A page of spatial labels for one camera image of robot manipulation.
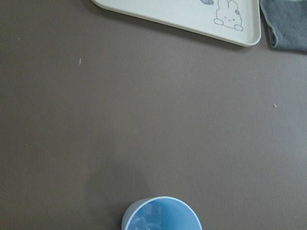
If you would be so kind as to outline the light blue plastic cup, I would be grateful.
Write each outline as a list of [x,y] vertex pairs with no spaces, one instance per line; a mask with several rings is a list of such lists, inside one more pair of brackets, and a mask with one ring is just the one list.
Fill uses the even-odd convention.
[[138,200],[125,211],[122,230],[201,230],[193,209],[183,201],[169,196]]

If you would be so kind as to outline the cream rabbit tray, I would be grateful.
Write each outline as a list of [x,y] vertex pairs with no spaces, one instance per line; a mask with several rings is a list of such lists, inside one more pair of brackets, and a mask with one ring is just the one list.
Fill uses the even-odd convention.
[[250,47],[260,41],[257,0],[95,0],[98,7]]

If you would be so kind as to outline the grey folded cloth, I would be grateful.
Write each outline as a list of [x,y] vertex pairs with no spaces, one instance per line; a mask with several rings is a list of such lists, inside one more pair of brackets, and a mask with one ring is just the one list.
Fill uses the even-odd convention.
[[261,0],[260,8],[274,49],[307,51],[307,2],[305,0]]

